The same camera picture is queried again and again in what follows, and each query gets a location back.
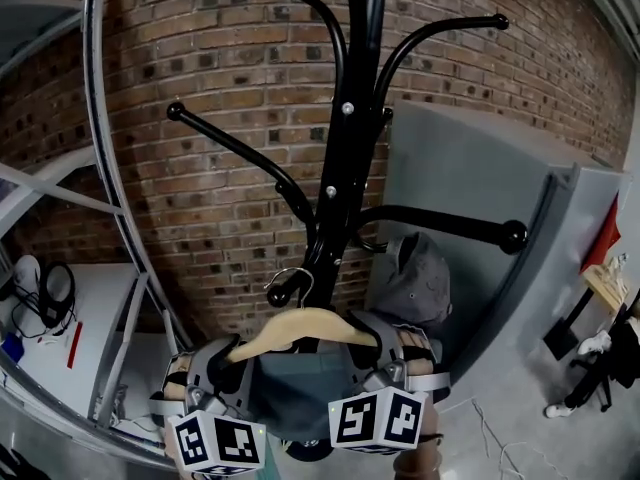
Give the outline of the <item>white metal shelving rack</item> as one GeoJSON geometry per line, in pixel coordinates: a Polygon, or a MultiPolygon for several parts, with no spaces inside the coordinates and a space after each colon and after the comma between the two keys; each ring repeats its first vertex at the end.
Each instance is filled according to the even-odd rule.
{"type": "Polygon", "coordinates": [[[35,174],[0,163],[0,178],[14,184],[14,190],[0,201],[0,237],[42,196],[74,203],[111,215],[131,258],[126,275],[116,281],[114,264],[82,265],[76,276],[83,296],[96,302],[98,293],[114,289],[123,299],[111,312],[90,311],[81,339],[91,345],[82,353],[85,364],[74,373],[73,382],[90,381],[80,388],[85,408],[75,410],[39,384],[0,349],[0,395],[8,396],[18,408],[42,424],[80,444],[112,453],[124,460],[161,470],[174,462],[164,451],[142,437],[121,435],[108,428],[109,414],[124,360],[130,348],[143,299],[149,297],[164,323],[169,350],[177,353],[192,342],[172,308],[143,245],[119,173],[108,116],[103,74],[104,0],[0,0],[1,6],[35,6],[43,12],[57,12],[60,20],[49,23],[15,55],[0,65],[0,78],[19,66],[66,31],[82,29],[83,78],[89,127],[93,144],[62,155],[35,174]]]}

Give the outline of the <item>person's right forearm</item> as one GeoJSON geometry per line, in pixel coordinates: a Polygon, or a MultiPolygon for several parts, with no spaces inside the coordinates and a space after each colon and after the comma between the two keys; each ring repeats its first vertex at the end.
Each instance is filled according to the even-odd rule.
{"type": "MultiPolygon", "coordinates": [[[[432,400],[427,399],[423,407],[420,435],[441,433],[438,426],[438,413],[432,400]]],[[[394,480],[440,480],[442,456],[439,446],[435,441],[418,443],[416,449],[401,452],[393,463],[394,480]]]]}

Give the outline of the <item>person's left hand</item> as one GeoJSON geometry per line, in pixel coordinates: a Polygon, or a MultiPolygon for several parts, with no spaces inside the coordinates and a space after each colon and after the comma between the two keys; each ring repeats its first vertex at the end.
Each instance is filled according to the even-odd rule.
{"type": "Polygon", "coordinates": [[[163,381],[163,396],[165,400],[184,400],[191,361],[192,356],[190,354],[177,355],[171,359],[163,381]]]}

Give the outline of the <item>wooden side table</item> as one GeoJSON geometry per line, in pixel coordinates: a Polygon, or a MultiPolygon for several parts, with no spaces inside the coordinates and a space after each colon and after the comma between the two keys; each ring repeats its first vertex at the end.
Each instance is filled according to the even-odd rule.
{"type": "Polygon", "coordinates": [[[586,285],[584,293],[570,313],[565,318],[559,318],[543,337],[543,342],[557,361],[563,359],[578,346],[578,338],[571,327],[594,295],[604,302],[613,316],[618,314],[625,303],[629,289],[626,286],[627,290],[621,291],[610,281],[606,271],[607,263],[593,265],[581,274],[586,285]]]}

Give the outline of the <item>grey-blue garment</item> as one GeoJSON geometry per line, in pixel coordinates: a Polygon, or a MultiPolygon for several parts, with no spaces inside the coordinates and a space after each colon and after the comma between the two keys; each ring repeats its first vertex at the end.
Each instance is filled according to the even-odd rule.
{"type": "Polygon", "coordinates": [[[255,360],[249,410],[267,430],[287,441],[330,437],[328,404],[354,394],[365,374],[350,370],[348,345],[323,345],[316,353],[267,353],[255,360]]]}

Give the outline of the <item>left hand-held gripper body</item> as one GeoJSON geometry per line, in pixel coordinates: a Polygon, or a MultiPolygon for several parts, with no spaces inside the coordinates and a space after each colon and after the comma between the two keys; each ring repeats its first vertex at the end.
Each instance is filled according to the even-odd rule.
{"type": "Polygon", "coordinates": [[[172,423],[181,475],[237,476],[265,467],[266,427],[233,417],[219,397],[187,388],[183,401],[169,401],[158,391],[150,406],[162,436],[163,419],[172,423]]]}

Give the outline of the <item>white round object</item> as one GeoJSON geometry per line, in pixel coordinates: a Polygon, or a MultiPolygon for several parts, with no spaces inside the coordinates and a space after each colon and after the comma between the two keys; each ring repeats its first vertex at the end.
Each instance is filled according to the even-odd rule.
{"type": "Polygon", "coordinates": [[[38,302],[40,263],[33,255],[21,256],[13,268],[11,293],[38,302]]]}

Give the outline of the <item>blue box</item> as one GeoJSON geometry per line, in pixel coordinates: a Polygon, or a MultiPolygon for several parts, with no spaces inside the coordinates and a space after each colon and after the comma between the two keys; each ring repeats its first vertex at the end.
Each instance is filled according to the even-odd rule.
{"type": "Polygon", "coordinates": [[[15,363],[18,363],[24,355],[24,346],[21,338],[12,332],[8,332],[4,336],[0,342],[0,349],[15,363]]]}

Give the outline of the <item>wooden clothes hanger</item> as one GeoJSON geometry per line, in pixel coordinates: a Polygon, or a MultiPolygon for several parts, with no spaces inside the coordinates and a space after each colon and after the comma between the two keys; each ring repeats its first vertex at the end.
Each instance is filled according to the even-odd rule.
{"type": "Polygon", "coordinates": [[[264,353],[283,349],[297,340],[312,338],[336,343],[376,347],[376,338],[357,329],[327,309],[302,307],[272,317],[251,341],[234,348],[226,356],[233,364],[264,353]]]}

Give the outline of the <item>red flat strip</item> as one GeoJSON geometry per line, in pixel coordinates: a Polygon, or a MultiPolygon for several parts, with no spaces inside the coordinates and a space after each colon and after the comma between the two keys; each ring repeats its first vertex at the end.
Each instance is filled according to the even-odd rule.
{"type": "Polygon", "coordinates": [[[68,357],[67,357],[67,363],[66,363],[66,367],[71,370],[74,366],[74,362],[75,362],[75,357],[76,357],[76,353],[77,353],[77,348],[79,345],[79,341],[80,341],[80,337],[82,334],[82,330],[83,330],[83,322],[82,321],[78,321],[75,323],[75,327],[74,327],[74,331],[73,331],[73,335],[70,337],[71,341],[69,343],[69,347],[68,347],[68,357]]]}

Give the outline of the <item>black coat rack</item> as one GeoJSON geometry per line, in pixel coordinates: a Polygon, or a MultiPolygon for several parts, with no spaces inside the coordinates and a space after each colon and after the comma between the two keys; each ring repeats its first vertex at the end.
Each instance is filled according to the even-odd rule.
{"type": "MultiPolygon", "coordinates": [[[[458,236],[466,223],[462,216],[413,207],[363,207],[376,142],[393,115],[385,100],[396,70],[414,47],[436,34],[460,29],[504,30],[509,22],[505,16],[495,14],[429,23],[407,36],[387,59],[382,59],[385,0],[348,0],[348,31],[342,30],[334,13],[321,0],[301,1],[310,5],[325,22],[333,44],[336,69],[329,136],[316,203],[311,203],[298,184],[278,165],[191,113],[183,104],[171,104],[167,114],[171,120],[188,125],[272,176],[278,193],[304,224],[307,249],[303,264],[298,268],[280,270],[266,285],[267,298],[277,308],[276,315],[290,309],[316,307],[334,312],[348,322],[348,312],[337,313],[331,300],[344,252],[348,245],[360,242],[362,227],[378,220],[395,221],[414,225],[417,232],[427,235],[431,230],[449,230],[458,236]]],[[[378,313],[397,331],[408,329],[422,332],[426,337],[425,331],[413,324],[370,311],[378,313]]],[[[321,346],[334,344],[344,343],[304,338],[269,353],[316,353],[321,346]]],[[[225,403],[219,394],[220,372],[215,392],[209,394],[225,403]]],[[[259,423],[249,408],[227,407],[233,417],[259,423]]],[[[331,446],[330,437],[303,442],[284,441],[289,443],[290,453],[301,460],[318,460],[336,450],[331,446]]]]}

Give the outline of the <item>grey cap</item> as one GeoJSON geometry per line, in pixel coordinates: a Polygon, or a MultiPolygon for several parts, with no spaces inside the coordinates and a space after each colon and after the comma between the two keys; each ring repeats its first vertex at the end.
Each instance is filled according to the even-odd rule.
{"type": "Polygon", "coordinates": [[[437,244],[414,232],[389,240],[371,277],[370,308],[428,331],[451,314],[449,266],[437,244]]]}

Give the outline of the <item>grey refrigerator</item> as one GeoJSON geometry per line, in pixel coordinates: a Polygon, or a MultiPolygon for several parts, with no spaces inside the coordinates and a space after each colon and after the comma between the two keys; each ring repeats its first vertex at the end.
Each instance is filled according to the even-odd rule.
{"type": "Polygon", "coordinates": [[[445,408],[522,366],[560,318],[623,176],[551,133],[497,114],[400,101],[383,201],[465,218],[431,230],[452,311],[432,332],[445,408]]]}

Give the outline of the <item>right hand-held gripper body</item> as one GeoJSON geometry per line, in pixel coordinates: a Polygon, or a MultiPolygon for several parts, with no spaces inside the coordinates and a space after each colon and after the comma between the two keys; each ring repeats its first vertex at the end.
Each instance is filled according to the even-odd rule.
{"type": "Polygon", "coordinates": [[[336,449],[395,454],[417,448],[425,401],[450,391],[447,372],[409,376],[396,360],[370,373],[359,393],[328,404],[330,443],[336,449]]]}

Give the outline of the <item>person's right hand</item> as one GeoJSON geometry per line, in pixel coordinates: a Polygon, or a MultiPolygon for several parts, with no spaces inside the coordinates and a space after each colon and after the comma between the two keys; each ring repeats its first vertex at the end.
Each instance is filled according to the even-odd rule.
{"type": "Polygon", "coordinates": [[[400,329],[397,336],[409,376],[431,375],[442,371],[429,340],[422,332],[400,329]]]}

